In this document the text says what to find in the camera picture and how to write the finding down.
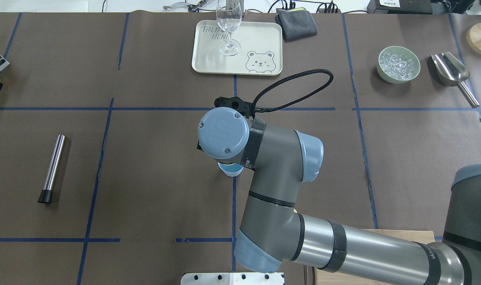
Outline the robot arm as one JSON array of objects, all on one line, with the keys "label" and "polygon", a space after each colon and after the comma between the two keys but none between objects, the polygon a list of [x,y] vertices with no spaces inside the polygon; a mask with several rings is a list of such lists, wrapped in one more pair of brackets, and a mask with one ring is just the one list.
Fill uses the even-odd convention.
[{"label": "robot arm", "polygon": [[294,211],[300,184],[322,166],[320,139],[226,107],[197,131],[204,153],[254,171],[234,249],[247,269],[271,274],[292,261],[397,285],[481,285],[481,164],[456,172],[442,241],[425,245]]}]

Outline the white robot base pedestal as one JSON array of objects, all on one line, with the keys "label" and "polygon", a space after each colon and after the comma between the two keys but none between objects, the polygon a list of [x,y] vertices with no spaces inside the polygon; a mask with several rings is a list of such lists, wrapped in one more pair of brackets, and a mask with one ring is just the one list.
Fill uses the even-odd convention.
[{"label": "white robot base pedestal", "polygon": [[184,274],[181,285],[284,285],[283,273],[214,272]]}]

